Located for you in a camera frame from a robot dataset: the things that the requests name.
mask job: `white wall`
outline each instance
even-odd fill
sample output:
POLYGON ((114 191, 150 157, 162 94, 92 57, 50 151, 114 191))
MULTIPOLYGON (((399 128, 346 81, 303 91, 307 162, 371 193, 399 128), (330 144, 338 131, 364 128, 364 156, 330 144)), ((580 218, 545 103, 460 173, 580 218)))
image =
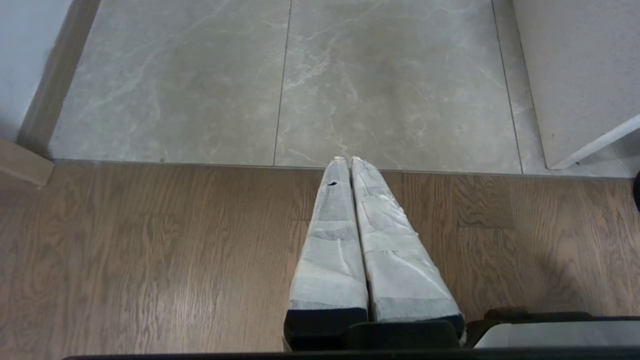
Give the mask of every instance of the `white wall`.
POLYGON ((640 127, 640 1, 514 6, 548 167, 567 167, 640 127))
POLYGON ((0 0, 0 138, 15 140, 71 0, 0 0))

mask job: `baseboard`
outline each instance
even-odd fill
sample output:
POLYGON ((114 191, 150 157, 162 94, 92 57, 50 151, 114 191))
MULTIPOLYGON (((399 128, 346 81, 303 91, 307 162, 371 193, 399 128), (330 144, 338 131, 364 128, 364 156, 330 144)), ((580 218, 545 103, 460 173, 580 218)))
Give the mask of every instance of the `baseboard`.
POLYGON ((49 140, 99 5, 100 0, 74 0, 49 53, 16 141, 37 155, 50 158, 49 140))

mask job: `gray marble tile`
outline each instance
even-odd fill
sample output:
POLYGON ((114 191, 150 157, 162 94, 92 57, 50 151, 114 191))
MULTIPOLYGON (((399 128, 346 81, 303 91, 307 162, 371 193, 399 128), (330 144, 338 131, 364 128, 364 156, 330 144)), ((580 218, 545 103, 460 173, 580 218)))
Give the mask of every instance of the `gray marble tile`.
POLYGON ((57 158, 272 165, 289 0, 100 5, 57 158))
POLYGON ((633 177, 640 171, 640 131, 636 131, 564 170, 549 170, 540 142, 518 24, 512 0, 493 0, 509 88, 522 170, 527 175, 633 177))
POLYGON ((276 165, 519 174, 489 0, 294 0, 276 165))

